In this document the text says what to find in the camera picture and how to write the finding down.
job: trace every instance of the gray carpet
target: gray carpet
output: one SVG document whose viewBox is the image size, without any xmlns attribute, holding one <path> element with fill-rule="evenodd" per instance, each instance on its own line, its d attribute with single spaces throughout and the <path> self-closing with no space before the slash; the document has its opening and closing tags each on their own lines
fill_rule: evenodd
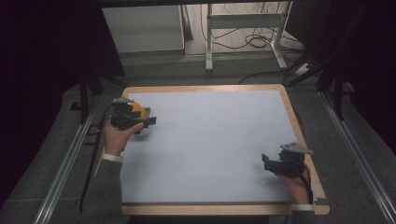
<svg viewBox="0 0 396 224">
<path fill-rule="evenodd" d="M 127 59 L 123 59 L 127 77 L 121 77 L 120 80 L 130 86 L 237 84 L 247 75 L 278 70 L 272 54 L 218 55 L 215 57 L 212 73 L 205 72 L 205 63 L 200 56 L 187 59 L 146 58 L 137 61 L 139 63 L 130 63 Z M 282 79 L 281 73 L 263 73 L 246 79 L 243 84 L 281 83 Z M 313 160 L 331 206 L 330 214 L 320 216 L 320 219 L 323 223 L 387 223 L 315 90 L 316 80 L 317 77 L 311 77 L 296 87 L 288 88 L 288 94 L 296 113 L 301 118 L 306 143 L 315 151 Z M 122 93 L 115 84 L 104 79 L 102 83 L 106 90 L 100 96 L 100 104 L 92 124 L 97 124 L 106 105 Z M 77 111 L 70 111 L 69 108 L 78 100 L 78 87 L 64 94 L 63 107 L 58 118 L 35 160 L 4 204 L 0 212 L 0 223 L 32 223 L 35 219 L 64 158 L 64 153 L 77 132 L 80 114 Z M 347 97 L 344 99 L 344 115 L 364 156 L 394 199 L 395 156 L 359 115 Z M 94 138 L 91 136 L 84 139 L 86 144 L 78 153 L 49 223 L 78 223 L 78 199 L 88 171 L 93 150 L 90 143 L 93 141 Z M 270 217 L 270 223 L 283 223 L 283 220 L 283 217 Z M 256 222 L 260 220 L 250 220 L 248 223 Z"/>
</svg>

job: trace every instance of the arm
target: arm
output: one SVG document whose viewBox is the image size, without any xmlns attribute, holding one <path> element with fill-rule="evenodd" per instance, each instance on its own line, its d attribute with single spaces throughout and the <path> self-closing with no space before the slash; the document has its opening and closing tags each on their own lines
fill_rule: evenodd
<svg viewBox="0 0 396 224">
<path fill-rule="evenodd" d="M 304 178 L 309 182 L 309 168 L 305 166 Z M 312 204 L 309 203 L 308 193 L 306 192 L 303 181 L 300 177 L 290 178 L 284 175 L 276 175 L 286 184 L 289 194 L 293 199 L 291 205 L 291 220 L 293 224 L 316 224 L 319 223 L 314 213 Z"/>
<path fill-rule="evenodd" d="M 82 223 L 122 222 L 122 200 L 120 170 L 121 152 L 125 149 L 131 135 L 143 128 L 143 123 L 119 131 L 108 121 L 104 127 L 105 155 L 100 168 L 88 187 L 82 206 Z"/>
</svg>

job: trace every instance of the white metal stand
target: white metal stand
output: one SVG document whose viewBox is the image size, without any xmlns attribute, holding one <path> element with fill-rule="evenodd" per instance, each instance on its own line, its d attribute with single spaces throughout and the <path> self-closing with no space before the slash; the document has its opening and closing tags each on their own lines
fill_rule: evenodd
<svg viewBox="0 0 396 224">
<path fill-rule="evenodd" d="M 270 43 L 276 56 L 280 69 L 286 69 L 286 63 L 279 51 L 279 41 L 285 29 L 288 18 L 290 2 L 287 3 L 282 13 L 268 14 L 238 14 L 238 15 L 212 15 L 212 6 L 207 4 L 207 41 L 206 41 L 206 65 L 207 72 L 213 70 L 212 52 L 212 29 L 232 28 L 263 28 L 276 27 L 275 40 Z"/>
</svg>

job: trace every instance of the white panel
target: white panel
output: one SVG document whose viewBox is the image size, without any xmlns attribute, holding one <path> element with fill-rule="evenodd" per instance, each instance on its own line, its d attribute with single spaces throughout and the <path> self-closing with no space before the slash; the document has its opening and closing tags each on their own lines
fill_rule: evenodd
<svg viewBox="0 0 396 224">
<path fill-rule="evenodd" d="M 118 53 L 184 49 L 179 6 L 103 8 Z"/>
<path fill-rule="evenodd" d="M 295 141 L 278 91 L 137 93 L 157 124 L 128 143 L 121 171 L 125 203 L 289 202 L 265 171 Z"/>
</svg>

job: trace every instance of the wooden floor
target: wooden floor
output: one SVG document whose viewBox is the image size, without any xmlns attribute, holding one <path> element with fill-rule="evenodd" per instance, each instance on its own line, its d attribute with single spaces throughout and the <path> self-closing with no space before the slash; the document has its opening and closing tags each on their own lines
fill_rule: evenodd
<svg viewBox="0 0 396 224">
<path fill-rule="evenodd" d="M 287 4 L 286 2 L 214 4 L 212 7 L 212 15 L 276 13 L 276 12 L 282 12 L 286 4 Z M 206 33 L 207 5 L 188 5 L 187 8 L 191 18 L 191 29 L 193 32 L 193 40 L 185 41 L 185 54 L 186 55 L 203 54 L 205 53 L 206 37 L 207 37 L 207 33 Z M 260 40 L 253 40 L 252 44 L 255 46 L 265 46 L 264 48 L 254 48 L 251 45 L 246 45 L 247 43 L 246 38 L 249 38 L 252 34 L 254 34 L 254 35 L 264 35 L 269 39 L 274 39 L 276 35 L 276 32 L 274 32 L 272 28 L 271 29 L 269 28 L 239 29 L 230 34 L 227 34 L 232 30 L 234 29 L 221 29 L 221 30 L 212 31 L 212 35 L 214 36 L 212 38 L 212 41 L 214 43 L 213 44 L 214 53 L 252 52 L 252 51 L 271 50 L 271 47 L 269 45 L 265 46 L 266 42 Z M 287 34 L 286 32 L 283 33 L 283 36 L 295 39 L 293 36 Z M 282 46 L 291 49 L 302 49 L 304 47 L 303 44 L 301 44 L 300 42 L 292 41 L 285 37 L 281 38 L 280 44 Z"/>
</svg>

